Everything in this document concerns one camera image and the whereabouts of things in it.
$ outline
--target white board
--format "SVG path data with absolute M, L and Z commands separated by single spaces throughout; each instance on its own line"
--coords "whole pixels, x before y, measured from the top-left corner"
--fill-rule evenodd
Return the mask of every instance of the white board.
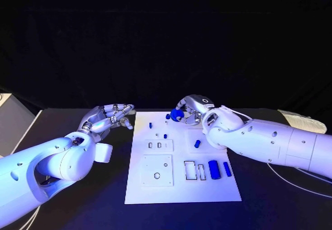
M 155 203 L 190 203 L 190 202 L 223 202 L 242 201 L 242 196 L 237 188 L 236 176 L 227 176 L 224 162 L 229 162 L 233 172 L 232 163 L 229 160 L 227 150 L 217 150 L 209 144 L 203 133 L 203 126 L 190 126 L 181 122 L 167 120 L 167 112 L 138 112 L 134 133 L 134 148 L 131 158 L 131 172 L 126 191 L 126 204 L 155 204 Z M 201 140 L 200 148 L 194 147 L 197 140 Z M 165 150 L 149 149 L 149 143 L 171 143 L 172 148 L 164 145 Z M 172 156 L 172 179 L 174 185 L 165 183 L 154 185 L 154 180 L 149 186 L 144 186 L 146 174 L 152 178 L 157 170 L 161 170 L 162 162 L 157 160 L 158 168 L 145 170 L 146 155 Z M 222 179 L 213 180 L 210 173 L 209 161 L 217 160 L 222 172 Z M 196 161 L 197 180 L 187 180 L 185 177 L 185 161 Z M 207 180 L 200 179 L 198 165 L 204 165 Z

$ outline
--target black curtain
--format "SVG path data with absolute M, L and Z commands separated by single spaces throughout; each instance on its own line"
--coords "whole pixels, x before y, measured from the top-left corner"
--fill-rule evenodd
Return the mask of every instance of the black curtain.
M 330 124 L 331 1 L 2 3 L 0 88 L 35 107 L 203 94 Z

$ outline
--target robotic arm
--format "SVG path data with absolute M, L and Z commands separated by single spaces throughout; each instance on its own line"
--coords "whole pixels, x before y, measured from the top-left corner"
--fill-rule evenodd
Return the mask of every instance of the robotic arm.
M 135 114 L 134 105 L 97 106 L 77 132 L 0 159 L 0 228 L 87 176 L 95 161 L 109 163 L 113 146 L 99 142 L 112 128 L 134 129 L 126 114 Z M 35 170 L 54 178 L 50 184 L 37 181 Z
M 191 116 L 184 117 L 185 107 Z M 230 148 L 237 154 L 262 162 L 302 168 L 332 178 L 332 136 L 314 133 L 276 122 L 252 119 L 226 106 L 216 108 L 201 95 L 187 96 L 172 110 L 175 121 L 197 125 L 217 149 Z

